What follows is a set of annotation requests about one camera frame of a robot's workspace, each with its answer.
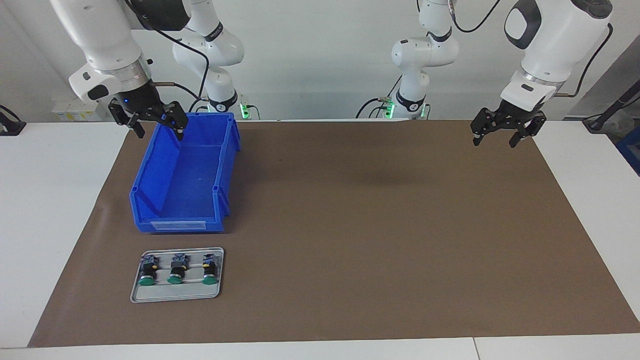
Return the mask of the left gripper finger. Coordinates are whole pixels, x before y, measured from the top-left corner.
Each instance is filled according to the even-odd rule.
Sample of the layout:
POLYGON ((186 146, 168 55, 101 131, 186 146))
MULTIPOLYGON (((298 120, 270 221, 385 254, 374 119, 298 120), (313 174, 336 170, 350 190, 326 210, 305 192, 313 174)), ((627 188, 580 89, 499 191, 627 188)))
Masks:
POLYGON ((510 148, 516 148, 520 141, 527 137, 536 136, 546 121, 547 117, 545 114, 535 114, 530 121, 518 120, 515 127, 516 132, 509 141, 510 148))
POLYGON ((490 111, 486 107, 480 109, 473 121, 470 129, 473 133, 473 145, 479 146, 484 136, 503 129, 506 115, 500 111, 490 111))

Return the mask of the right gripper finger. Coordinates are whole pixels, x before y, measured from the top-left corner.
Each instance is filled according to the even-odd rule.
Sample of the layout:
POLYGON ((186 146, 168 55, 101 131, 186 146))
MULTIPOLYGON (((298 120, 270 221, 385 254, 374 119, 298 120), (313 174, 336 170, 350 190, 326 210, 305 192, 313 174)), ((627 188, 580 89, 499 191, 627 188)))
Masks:
POLYGON ((156 123, 171 129, 178 141, 184 139, 189 118, 178 101, 152 105, 149 107, 149 116, 156 123))
POLYGON ((109 112, 117 125, 126 126, 135 133, 138 139, 144 138, 146 131, 139 122, 137 112, 130 116, 117 99, 109 101, 109 112))

